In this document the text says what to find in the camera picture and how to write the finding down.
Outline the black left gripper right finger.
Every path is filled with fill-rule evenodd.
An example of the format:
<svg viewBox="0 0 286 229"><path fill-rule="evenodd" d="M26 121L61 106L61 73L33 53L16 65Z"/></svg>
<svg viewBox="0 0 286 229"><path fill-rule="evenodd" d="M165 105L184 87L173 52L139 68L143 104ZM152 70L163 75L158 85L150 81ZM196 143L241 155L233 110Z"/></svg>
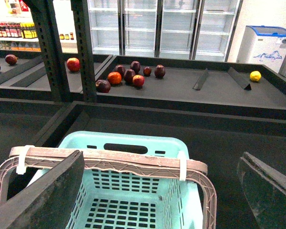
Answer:
<svg viewBox="0 0 286 229"><path fill-rule="evenodd" d="M286 176L248 152L237 176L259 228L286 229Z"/></svg>

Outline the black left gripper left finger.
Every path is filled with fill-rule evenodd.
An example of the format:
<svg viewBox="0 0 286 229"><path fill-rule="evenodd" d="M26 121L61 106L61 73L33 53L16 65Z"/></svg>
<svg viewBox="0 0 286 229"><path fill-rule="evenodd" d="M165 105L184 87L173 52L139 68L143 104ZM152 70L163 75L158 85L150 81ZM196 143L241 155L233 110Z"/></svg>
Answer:
<svg viewBox="0 0 286 229"><path fill-rule="evenodd" d="M83 153L76 150L0 206L0 229L66 228L83 172Z"/></svg>

